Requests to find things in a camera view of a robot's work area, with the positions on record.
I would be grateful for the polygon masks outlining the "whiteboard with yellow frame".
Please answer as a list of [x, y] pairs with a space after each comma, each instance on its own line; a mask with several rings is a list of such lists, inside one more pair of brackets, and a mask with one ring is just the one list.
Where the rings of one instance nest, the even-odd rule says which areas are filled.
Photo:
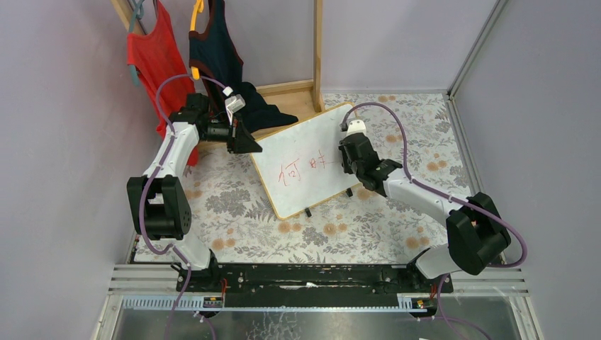
[[345, 102], [257, 140], [251, 158], [276, 217], [285, 220], [359, 183], [342, 168]]

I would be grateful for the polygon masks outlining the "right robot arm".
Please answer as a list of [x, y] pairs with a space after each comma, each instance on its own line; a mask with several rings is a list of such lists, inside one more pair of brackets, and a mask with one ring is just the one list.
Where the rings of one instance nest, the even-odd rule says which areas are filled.
[[380, 159], [365, 134], [344, 137], [339, 143], [342, 167], [363, 187], [430, 216], [446, 228], [447, 243], [419, 253], [408, 268], [426, 279], [463, 271], [477, 276], [511, 243], [489, 196], [478, 193], [456, 198], [409, 178], [403, 165]]

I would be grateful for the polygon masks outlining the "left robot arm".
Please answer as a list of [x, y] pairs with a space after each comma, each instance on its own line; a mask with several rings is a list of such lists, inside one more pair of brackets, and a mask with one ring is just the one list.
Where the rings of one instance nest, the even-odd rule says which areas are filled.
[[226, 88], [225, 115], [210, 113], [208, 97], [189, 94], [186, 104], [166, 118], [167, 129], [157, 156], [143, 173], [127, 182], [128, 200], [135, 231], [156, 255], [175, 253], [192, 271], [203, 271], [213, 262], [213, 253], [199, 241], [186, 238], [192, 212], [181, 177], [200, 141], [223, 142], [233, 154], [261, 152], [243, 124], [240, 110], [245, 100]]

